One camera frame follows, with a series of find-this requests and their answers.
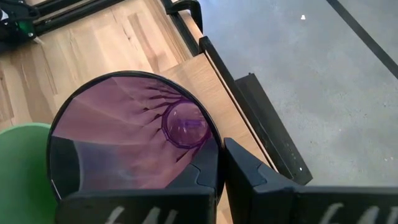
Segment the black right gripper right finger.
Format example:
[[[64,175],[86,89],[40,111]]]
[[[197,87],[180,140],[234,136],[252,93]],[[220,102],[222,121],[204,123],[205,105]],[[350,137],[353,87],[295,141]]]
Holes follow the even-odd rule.
[[[311,187],[271,169],[224,139],[234,223],[397,223],[395,187]]]

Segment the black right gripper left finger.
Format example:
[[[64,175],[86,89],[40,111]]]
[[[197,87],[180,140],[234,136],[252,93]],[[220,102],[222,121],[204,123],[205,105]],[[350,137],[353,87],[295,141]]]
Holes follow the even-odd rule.
[[[63,199],[56,223],[215,223],[220,144],[211,138],[166,188],[78,192]]]

